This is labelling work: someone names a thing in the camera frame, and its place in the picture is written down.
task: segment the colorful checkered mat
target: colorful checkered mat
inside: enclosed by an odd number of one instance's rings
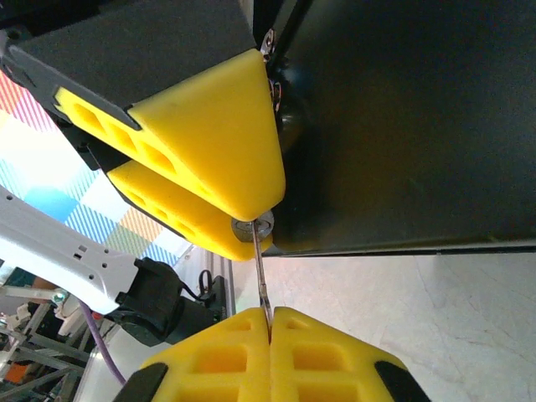
[[[41,106],[0,75],[0,185],[90,239],[173,266],[189,243],[126,204]]]

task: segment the purple cable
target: purple cable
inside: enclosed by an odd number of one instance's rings
[[[85,320],[87,321],[87,325],[90,328],[91,335],[93,335],[93,338],[95,339],[95,343],[97,344],[97,347],[99,348],[100,354],[102,354],[102,358],[104,359],[106,366],[108,366],[111,373],[114,374],[117,381],[119,381],[121,385],[125,385],[126,383],[125,377],[123,377],[123,374],[121,374],[116,364],[112,360],[110,356],[110,352],[108,352],[108,348],[104,344],[104,339],[102,339],[101,333],[99,332],[99,328],[97,328],[97,325],[95,324],[95,320],[93,319],[93,316],[91,315],[90,308],[83,301],[79,300],[79,302],[80,302],[80,308],[82,309],[82,312],[84,313]]]

